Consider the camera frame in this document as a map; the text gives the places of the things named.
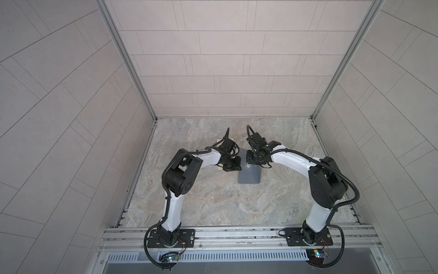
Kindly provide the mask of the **aluminium mounting rail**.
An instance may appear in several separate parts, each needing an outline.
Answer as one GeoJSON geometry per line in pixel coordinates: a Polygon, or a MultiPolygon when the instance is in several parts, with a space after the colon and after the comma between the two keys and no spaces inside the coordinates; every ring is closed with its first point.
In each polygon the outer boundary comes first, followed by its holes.
{"type": "MultiPolygon", "coordinates": [[[[381,247],[382,243],[372,225],[339,224],[323,232],[315,245],[303,242],[301,227],[283,226],[218,226],[182,227],[195,230],[193,247],[188,251],[210,250],[268,250],[381,247]]],[[[105,230],[98,251],[143,251],[146,228],[110,228],[105,230]]],[[[149,248],[150,251],[170,251],[173,248],[149,248]]]]}

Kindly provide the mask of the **yellow paper envelope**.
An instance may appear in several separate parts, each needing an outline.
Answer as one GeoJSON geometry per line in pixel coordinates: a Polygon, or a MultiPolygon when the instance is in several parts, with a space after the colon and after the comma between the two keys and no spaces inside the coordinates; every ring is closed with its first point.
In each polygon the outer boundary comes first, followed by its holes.
{"type": "Polygon", "coordinates": [[[237,156],[238,153],[238,149],[236,148],[236,143],[229,138],[224,138],[224,140],[220,143],[217,149],[221,153],[221,157],[226,155],[235,157],[237,156]]]}

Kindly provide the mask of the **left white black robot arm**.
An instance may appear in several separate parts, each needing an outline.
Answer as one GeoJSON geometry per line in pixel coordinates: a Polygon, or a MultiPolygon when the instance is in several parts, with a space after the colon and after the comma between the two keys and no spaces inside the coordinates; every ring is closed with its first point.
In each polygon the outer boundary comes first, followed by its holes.
{"type": "Polygon", "coordinates": [[[181,229],[181,211],[185,195],[192,189],[201,168],[220,166],[225,172],[241,171],[239,146],[225,135],[202,151],[178,150],[162,174],[166,204],[162,220],[148,229],[144,248],[193,247],[195,230],[181,229]]]}

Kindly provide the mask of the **left circuit board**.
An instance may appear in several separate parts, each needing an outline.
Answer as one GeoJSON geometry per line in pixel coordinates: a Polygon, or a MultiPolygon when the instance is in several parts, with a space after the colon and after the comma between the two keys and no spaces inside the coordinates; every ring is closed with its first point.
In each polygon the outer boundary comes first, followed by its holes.
{"type": "Polygon", "coordinates": [[[159,262],[163,264],[177,263],[181,258],[181,253],[168,252],[159,257],[159,262]]]}

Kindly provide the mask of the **grey envelope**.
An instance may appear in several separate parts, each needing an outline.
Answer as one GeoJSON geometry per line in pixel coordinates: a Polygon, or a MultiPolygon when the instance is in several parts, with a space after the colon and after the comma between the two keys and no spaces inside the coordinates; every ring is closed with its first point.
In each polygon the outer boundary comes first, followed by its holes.
{"type": "Polygon", "coordinates": [[[238,184],[259,184],[261,182],[261,166],[249,164],[246,161],[247,150],[241,149],[241,171],[238,172],[238,184]]]}

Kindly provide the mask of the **circuit board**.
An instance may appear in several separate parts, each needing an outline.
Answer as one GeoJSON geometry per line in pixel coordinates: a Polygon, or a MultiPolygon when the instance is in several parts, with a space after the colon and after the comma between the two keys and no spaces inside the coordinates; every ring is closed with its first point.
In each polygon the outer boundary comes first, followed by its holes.
{"type": "Polygon", "coordinates": [[[181,258],[181,253],[168,252],[159,257],[159,262],[163,264],[177,263],[181,258]]]}
{"type": "Polygon", "coordinates": [[[306,250],[307,256],[309,258],[308,263],[323,265],[329,253],[323,249],[308,249],[306,250]]]}

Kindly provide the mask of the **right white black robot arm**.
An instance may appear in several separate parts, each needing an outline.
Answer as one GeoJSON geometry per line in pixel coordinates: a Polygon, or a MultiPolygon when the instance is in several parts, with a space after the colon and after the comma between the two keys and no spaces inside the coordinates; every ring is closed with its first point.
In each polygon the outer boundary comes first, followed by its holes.
{"type": "Polygon", "coordinates": [[[302,225],[301,235],[307,245],[319,243],[338,209],[359,200],[358,188],[340,172],[333,158],[327,156],[316,159],[286,148],[277,141],[268,143],[250,125],[247,125],[246,131],[248,135],[246,140],[251,147],[246,154],[247,163],[268,167],[271,163],[277,163],[308,178],[314,203],[302,225]]]}

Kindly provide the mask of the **right circuit board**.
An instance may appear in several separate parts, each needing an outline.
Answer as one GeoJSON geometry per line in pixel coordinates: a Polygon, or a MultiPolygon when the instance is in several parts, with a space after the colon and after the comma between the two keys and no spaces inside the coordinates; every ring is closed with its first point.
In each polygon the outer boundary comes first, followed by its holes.
{"type": "Polygon", "coordinates": [[[329,253],[323,249],[308,249],[306,250],[307,256],[309,258],[308,263],[323,265],[329,253]]]}

